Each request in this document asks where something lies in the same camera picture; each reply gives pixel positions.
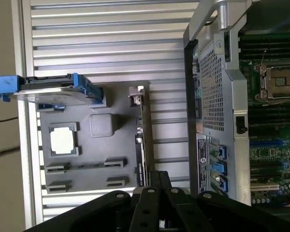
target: screw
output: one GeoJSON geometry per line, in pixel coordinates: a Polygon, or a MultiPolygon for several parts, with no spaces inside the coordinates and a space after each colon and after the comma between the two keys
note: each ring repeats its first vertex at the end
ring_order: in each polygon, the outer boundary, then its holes
{"type": "Polygon", "coordinates": [[[204,196],[205,198],[212,198],[212,195],[209,194],[209,193],[205,193],[203,196],[204,196]]]}
{"type": "Polygon", "coordinates": [[[171,192],[172,193],[178,193],[179,191],[178,191],[178,189],[173,188],[173,189],[171,189],[171,192]]]}

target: beige wall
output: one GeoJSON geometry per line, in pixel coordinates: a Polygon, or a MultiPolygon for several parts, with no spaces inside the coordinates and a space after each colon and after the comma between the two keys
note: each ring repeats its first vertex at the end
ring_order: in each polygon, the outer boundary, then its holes
{"type": "MultiPolygon", "coordinates": [[[[11,0],[0,0],[0,75],[15,73],[11,0]]],[[[0,119],[17,115],[16,102],[0,100],[0,119]]],[[[19,145],[18,121],[0,123],[0,150],[19,145]]],[[[25,229],[20,153],[0,158],[0,232],[25,229]]]]}

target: metal bracket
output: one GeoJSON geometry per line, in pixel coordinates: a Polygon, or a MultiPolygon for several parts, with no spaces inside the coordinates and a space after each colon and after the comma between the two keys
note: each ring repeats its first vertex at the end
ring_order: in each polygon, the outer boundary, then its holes
{"type": "Polygon", "coordinates": [[[251,6],[252,0],[202,0],[189,23],[189,39],[197,38],[214,11],[217,11],[219,30],[230,30],[251,6]]]}

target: silver metal frame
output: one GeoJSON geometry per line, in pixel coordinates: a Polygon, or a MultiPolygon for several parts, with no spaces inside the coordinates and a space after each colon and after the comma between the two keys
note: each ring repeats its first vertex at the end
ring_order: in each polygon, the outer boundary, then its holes
{"type": "Polygon", "coordinates": [[[217,11],[219,30],[230,30],[251,6],[252,0],[202,0],[189,23],[189,38],[195,40],[210,16],[217,11]]]}
{"type": "Polygon", "coordinates": [[[188,26],[189,39],[198,39],[200,59],[214,50],[221,58],[224,131],[204,128],[202,134],[219,139],[228,148],[229,196],[250,205],[250,166],[248,132],[238,134],[236,117],[245,118],[248,128],[247,81],[239,70],[238,32],[246,24],[245,12],[252,0],[202,0],[188,26]],[[217,19],[204,27],[217,11],[217,19]],[[224,58],[224,32],[229,32],[230,61],[224,58]]]}
{"type": "MultiPolygon", "coordinates": [[[[92,2],[100,3],[101,1],[11,0],[16,73],[21,76],[45,76],[77,72],[86,74],[94,83],[148,81],[150,94],[147,102],[150,102],[151,115],[155,119],[152,125],[144,125],[148,128],[145,132],[154,136],[152,144],[155,153],[153,152],[153,157],[150,159],[155,165],[150,168],[167,170],[171,174],[171,181],[174,185],[188,187],[187,120],[181,37],[197,3],[193,0],[185,3],[181,3],[180,0],[177,2],[172,0],[161,5],[146,3],[142,4],[143,14],[137,15],[140,5],[118,6],[116,4],[114,7],[113,3],[116,1],[118,4],[121,2],[119,0],[105,2],[106,5],[113,5],[113,8],[110,8],[113,9],[111,14],[105,15],[108,14],[106,6],[97,7],[94,10],[87,8],[88,4],[90,5],[92,2]],[[62,4],[69,4],[69,6],[80,4],[86,5],[86,7],[49,8],[49,5],[62,4]],[[59,16],[66,14],[64,9],[67,9],[67,12],[74,12],[74,16],[61,18],[57,15],[52,18],[52,12],[59,13],[59,16]],[[123,14],[114,14],[120,10],[123,14]],[[87,11],[90,11],[92,15],[83,17],[87,11]],[[143,21],[148,22],[148,20],[150,20],[149,25],[144,25],[143,21]],[[94,23],[96,21],[113,23],[116,27],[99,26],[101,33],[93,32],[90,36],[86,35],[86,30],[78,28],[77,31],[82,32],[84,36],[77,37],[77,40],[74,38],[75,33],[70,33],[71,28],[65,27],[67,24],[94,23]],[[142,27],[139,25],[127,26],[125,25],[127,21],[141,24],[142,27]],[[48,30],[52,25],[59,29],[48,30]],[[107,42],[118,42],[118,44],[116,46],[108,46],[108,44],[104,46],[103,44],[100,47],[87,48],[88,43],[107,42]],[[81,48],[73,49],[75,48],[71,47],[73,44],[79,44],[81,48]],[[53,58],[56,58],[56,65],[66,65],[66,69],[51,66],[53,58]],[[83,63],[86,64],[88,61],[93,67],[77,68],[80,64],[84,67],[83,63]],[[117,62],[121,62],[120,65],[112,66],[117,62]]],[[[26,228],[112,190],[48,194],[45,189],[42,189],[42,186],[45,185],[45,174],[44,170],[41,170],[41,166],[44,165],[43,153],[39,151],[39,146],[42,146],[41,132],[38,131],[40,114],[37,113],[35,104],[23,101],[18,102],[18,111],[26,228]]],[[[132,193],[133,189],[122,190],[132,193]]]]}

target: black cable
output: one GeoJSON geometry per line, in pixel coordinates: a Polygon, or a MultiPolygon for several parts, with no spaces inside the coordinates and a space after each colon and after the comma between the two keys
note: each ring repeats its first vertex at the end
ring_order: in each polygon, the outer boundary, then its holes
{"type": "Polygon", "coordinates": [[[17,151],[20,151],[19,146],[13,147],[13,148],[10,148],[10,149],[4,150],[4,151],[0,151],[0,157],[5,156],[5,155],[9,155],[9,154],[17,152],[17,151]]]}
{"type": "Polygon", "coordinates": [[[210,22],[208,22],[208,23],[205,23],[204,26],[209,26],[209,25],[213,24],[213,22],[217,19],[217,17],[218,17],[218,15],[216,15],[216,16],[213,18],[212,21],[210,21],[210,22]]]}
{"type": "Polygon", "coordinates": [[[15,119],[18,119],[18,117],[12,117],[12,118],[8,118],[8,119],[0,120],[0,122],[8,122],[8,121],[12,121],[15,119]]]}

